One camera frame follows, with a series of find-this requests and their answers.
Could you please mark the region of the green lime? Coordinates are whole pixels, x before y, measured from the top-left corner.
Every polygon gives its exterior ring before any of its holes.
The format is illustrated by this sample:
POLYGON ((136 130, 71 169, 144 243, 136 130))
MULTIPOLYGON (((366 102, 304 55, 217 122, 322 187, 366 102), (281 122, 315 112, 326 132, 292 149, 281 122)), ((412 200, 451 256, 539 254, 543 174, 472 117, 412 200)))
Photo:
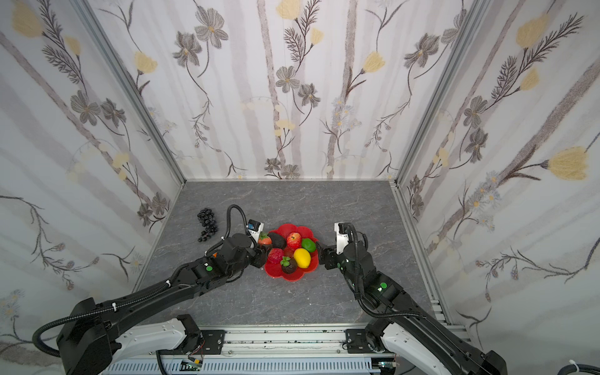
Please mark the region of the green lime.
POLYGON ((317 251, 316 243, 310 238, 304 238, 301 242, 301 247, 308 253, 315 253, 317 251))

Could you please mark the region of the black avocado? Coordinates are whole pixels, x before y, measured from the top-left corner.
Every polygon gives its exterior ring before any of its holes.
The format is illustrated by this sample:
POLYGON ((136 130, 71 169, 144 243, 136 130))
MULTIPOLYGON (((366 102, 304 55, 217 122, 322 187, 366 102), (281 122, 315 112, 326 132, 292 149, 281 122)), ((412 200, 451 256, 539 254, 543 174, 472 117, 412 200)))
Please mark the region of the black avocado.
POLYGON ((288 245, 286 238, 278 233, 270 232, 268 237, 271 240, 271 245, 273 245, 273 248, 285 249, 288 245))

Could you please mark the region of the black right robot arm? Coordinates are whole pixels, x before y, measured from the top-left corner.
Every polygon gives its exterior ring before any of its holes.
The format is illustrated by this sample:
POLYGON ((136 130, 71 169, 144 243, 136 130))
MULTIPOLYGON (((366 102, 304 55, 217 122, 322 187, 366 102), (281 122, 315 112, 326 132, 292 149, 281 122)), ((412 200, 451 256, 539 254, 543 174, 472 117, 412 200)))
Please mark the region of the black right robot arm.
POLYGON ((507 374, 496 352, 482 352, 421 308, 398 282, 379 271, 362 242, 342 252, 318 248, 319 264, 339 270, 359 307, 369 317, 365 328, 375 352, 395 353, 426 374, 507 374))

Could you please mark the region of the dark brown avocado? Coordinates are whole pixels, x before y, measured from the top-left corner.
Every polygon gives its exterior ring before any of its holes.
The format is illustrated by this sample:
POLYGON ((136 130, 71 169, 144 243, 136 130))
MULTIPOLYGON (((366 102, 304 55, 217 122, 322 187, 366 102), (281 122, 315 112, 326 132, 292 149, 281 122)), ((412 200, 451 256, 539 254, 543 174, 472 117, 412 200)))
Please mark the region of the dark brown avocado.
POLYGON ((292 274, 298 269, 298 264, 293 257, 284 256, 280 262, 284 274, 292 274))

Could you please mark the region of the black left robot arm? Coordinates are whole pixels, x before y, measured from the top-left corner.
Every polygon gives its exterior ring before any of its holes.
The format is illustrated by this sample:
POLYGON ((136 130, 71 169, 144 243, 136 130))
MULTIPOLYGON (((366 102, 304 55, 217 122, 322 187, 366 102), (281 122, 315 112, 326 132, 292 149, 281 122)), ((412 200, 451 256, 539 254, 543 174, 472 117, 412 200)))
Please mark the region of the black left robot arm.
POLYGON ((248 234, 226 237, 206 256, 180 265, 164 281, 121 298, 80 302, 68 317, 38 328, 32 343, 60 358, 68 374, 100 374, 124 349, 117 340, 130 329, 171 306, 233 282, 247 267, 263 267, 267 254, 248 234))

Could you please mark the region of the black grape bunch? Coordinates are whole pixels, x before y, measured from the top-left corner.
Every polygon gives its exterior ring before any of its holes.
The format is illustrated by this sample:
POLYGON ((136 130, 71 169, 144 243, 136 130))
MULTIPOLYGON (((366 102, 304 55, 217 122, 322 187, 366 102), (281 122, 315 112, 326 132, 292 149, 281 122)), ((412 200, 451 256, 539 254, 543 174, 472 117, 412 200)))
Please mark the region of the black grape bunch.
POLYGON ((218 231, 215 214, 212 209, 205 208, 197 214, 197 219, 202 226, 198 242, 207 242, 218 231))

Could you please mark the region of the dark red wrinkled fruit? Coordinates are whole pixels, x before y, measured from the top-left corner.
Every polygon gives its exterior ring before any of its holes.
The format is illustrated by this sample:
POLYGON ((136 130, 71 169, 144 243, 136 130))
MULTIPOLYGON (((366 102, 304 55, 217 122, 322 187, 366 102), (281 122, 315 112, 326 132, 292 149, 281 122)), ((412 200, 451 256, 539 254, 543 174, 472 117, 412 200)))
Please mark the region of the dark red wrinkled fruit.
POLYGON ((267 256, 268 264, 280 264, 284 258, 284 250, 281 248, 272 248, 267 256))

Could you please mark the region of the red flower-shaped plate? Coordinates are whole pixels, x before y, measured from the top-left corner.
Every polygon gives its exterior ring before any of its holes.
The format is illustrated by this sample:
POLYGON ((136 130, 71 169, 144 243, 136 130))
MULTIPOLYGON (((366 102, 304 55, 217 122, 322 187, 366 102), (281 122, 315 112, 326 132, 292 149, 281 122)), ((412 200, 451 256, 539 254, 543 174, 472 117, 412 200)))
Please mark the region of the red flower-shaped plate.
MULTIPOLYGON (((268 264, 268 262, 267 262, 266 265, 264 266, 264 269, 265 269, 265 272, 269 276, 271 276, 272 278, 284 278, 286 281, 294 282, 294 281, 298 281, 298 280, 302 279, 306 273, 314 272, 314 270, 317 268, 317 266, 319 264, 318 254, 319 254, 319 250, 320 250, 320 244, 319 244, 318 240, 313 236, 313 232, 308 227, 296 226, 292 223, 286 223, 286 224, 281 225, 278 229, 270 231, 270 232, 278 233, 278 234, 284 236, 285 238, 287 238, 287 236, 289 236, 289 234, 292 232, 298 232, 301 234, 302 239, 304 239, 304 238, 312 239, 317 245, 317 251, 315 251, 314 253, 311 253, 312 261, 311 261, 310 266, 307 269, 303 270, 303 269, 298 268, 295 271, 295 273, 292 273, 292 274, 284 274, 281 271, 281 264, 268 264)), ((267 248, 267 256, 272 248, 267 248)), ((295 250, 290 249, 288 247, 286 247, 283 250, 284 250, 284 256, 293 257, 295 250)))

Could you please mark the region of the red apple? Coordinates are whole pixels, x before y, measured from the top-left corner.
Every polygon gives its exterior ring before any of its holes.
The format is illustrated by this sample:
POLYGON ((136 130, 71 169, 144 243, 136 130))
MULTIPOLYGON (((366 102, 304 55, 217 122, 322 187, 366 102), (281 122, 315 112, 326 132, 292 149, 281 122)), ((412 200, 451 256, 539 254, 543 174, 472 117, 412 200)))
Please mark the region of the red apple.
POLYGON ((293 250, 301 248, 303 243, 303 237, 298 232, 292 232, 286 238, 287 247, 293 250))

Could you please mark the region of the red strawberry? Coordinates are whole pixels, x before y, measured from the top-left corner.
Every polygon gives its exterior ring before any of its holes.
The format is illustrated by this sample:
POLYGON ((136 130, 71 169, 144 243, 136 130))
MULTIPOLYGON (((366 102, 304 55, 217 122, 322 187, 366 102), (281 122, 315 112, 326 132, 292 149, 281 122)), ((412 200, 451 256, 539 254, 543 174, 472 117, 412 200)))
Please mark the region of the red strawberry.
POLYGON ((272 248, 273 247, 273 240, 269 236, 269 234, 267 234, 265 232, 261 232, 259 234, 258 244, 259 244, 260 247, 272 248))

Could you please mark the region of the yellow lemon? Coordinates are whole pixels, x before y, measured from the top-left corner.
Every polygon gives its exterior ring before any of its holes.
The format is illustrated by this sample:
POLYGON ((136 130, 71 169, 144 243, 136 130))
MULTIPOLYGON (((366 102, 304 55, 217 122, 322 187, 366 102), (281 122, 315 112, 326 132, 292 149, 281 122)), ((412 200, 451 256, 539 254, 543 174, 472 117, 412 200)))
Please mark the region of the yellow lemon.
POLYGON ((307 269, 312 261, 311 253, 304 248, 297 248, 293 254, 293 257, 297 267, 303 270, 307 269))

